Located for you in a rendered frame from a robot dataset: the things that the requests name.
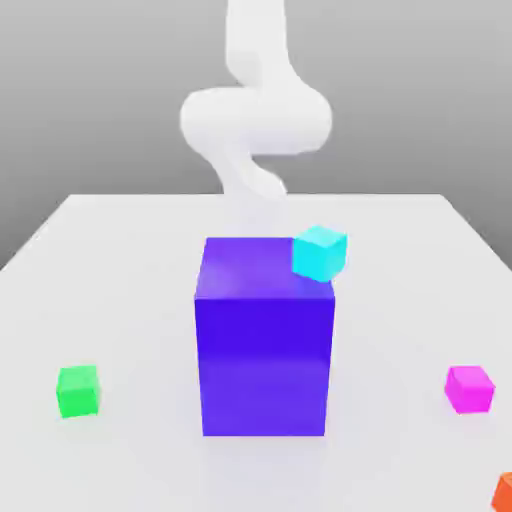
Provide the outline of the small cyan cube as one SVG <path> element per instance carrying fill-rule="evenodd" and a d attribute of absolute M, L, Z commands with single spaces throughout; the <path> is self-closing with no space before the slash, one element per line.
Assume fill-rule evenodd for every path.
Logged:
<path fill-rule="evenodd" d="M 316 225 L 293 239 L 292 271 L 318 282 L 329 282 L 344 268 L 348 235 Z"/>

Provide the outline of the small green cube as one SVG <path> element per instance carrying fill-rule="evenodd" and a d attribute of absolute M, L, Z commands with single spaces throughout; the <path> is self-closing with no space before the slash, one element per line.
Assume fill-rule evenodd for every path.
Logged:
<path fill-rule="evenodd" d="M 56 396 L 62 418 L 97 415 L 100 406 L 100 384 L 96 366 L 61 368 Z"/>

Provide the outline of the small magenta cube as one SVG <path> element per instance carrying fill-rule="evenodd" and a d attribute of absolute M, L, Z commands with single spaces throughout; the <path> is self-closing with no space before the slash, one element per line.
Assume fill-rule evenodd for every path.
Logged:
<path fill-rule="evenodd" d="M 451 366 L 444 391 L 458 414 L 487 413 L 495 385 L 481 366 Z"/>

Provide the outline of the small orange cube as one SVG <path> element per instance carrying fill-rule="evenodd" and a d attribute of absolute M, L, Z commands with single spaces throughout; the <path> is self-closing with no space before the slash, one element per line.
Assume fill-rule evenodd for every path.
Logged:
<path fill-rule="evenodd" d="M 512 472 L 500 475 L 491 505 L 495 512 L 512 512 Z"/>

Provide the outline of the large purple box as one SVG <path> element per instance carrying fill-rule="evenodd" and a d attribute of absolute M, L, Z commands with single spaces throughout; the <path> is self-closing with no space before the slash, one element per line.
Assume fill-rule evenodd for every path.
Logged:
<path fill-rule="evenodd" d="M 335 294 L 291 239 L 207 238 L 194 308 L 204 435 L 324 434 Z"/>

